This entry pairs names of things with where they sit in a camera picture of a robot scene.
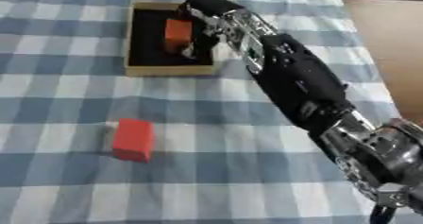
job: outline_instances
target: blue and white checkered cloth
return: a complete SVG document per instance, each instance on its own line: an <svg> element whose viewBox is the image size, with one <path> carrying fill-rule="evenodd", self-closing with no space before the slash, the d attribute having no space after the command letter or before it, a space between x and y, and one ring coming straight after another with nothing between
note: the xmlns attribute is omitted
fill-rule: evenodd
<svg viewBox="0 0 423 224"><path fill-rule="evenodd" d="M366 222L372 203L224 45L210 77L125 77L132 1L0 0L0 223ZM374 123L398 115L342 0L237 1L305 43ZM150 163L110 156L123 117L154 123Z"/></svg>

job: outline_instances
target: orange cube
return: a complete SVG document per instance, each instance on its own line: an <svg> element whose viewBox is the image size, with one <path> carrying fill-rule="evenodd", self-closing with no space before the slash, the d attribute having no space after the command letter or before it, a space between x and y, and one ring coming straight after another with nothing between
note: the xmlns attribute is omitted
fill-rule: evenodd
<svg viewBox="0 0 423 224"><path fill-rule="evenodd" d="M192 23L168 19L164 37L164 48L168 53L177 53L180 48L190 44L192 39Z"/></svg>
<svg viewBox="0 0 423 224"><path fill-rule="evenodd" d="M119 120L112 143L113 156L121 160L147 162L153 142L152 124L136 119Z"/></svg>

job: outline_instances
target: red cube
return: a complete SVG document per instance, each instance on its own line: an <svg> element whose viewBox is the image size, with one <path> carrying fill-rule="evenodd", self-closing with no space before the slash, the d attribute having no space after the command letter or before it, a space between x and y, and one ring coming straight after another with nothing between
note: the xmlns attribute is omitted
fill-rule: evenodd
<svg viewBox="0 0 423 224"><path fill-rule="evenodd" d="M148 162L153 142L153 126L149 122L123 118L114 134L112 153L121 160Z"/></svg>
<svg viewBox="0 0 423 224"><path fill-rule="evenodd" d="M191 42L192 23L175 19L167 19L164 32L164 49L171 54L178 53L180 48Z"/></svg>

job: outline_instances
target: black robotic arm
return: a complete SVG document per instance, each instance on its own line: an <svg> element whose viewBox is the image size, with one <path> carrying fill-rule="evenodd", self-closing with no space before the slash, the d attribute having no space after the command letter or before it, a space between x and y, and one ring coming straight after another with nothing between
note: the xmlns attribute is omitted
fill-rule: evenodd
<svg viewBox="0 0 423 224"><path fill-rule="evenodd" d="M423 129L404 119L374 127L323 61L240 5L186 0L178 11L204 25L183 54L195 57L197 48L227 42L280 111L375 201L372 224L388 223L398 207L423 215Z"/></svg>

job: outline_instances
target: robotic arm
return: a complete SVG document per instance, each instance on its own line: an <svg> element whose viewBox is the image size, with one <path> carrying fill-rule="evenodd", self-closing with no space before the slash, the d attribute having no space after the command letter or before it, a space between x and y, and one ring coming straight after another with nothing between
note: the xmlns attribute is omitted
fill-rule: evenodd
<svg viewBox="0 0 423 224"><path fill-rule="evenodd" d="M204 25L183 54L195 57L199 48L227 42L280 111L375 202L371 223L388 223L398 207L423 215L423 129L404 119L374 127L324 62L240 5L186 0L178 12Z"/></svg>

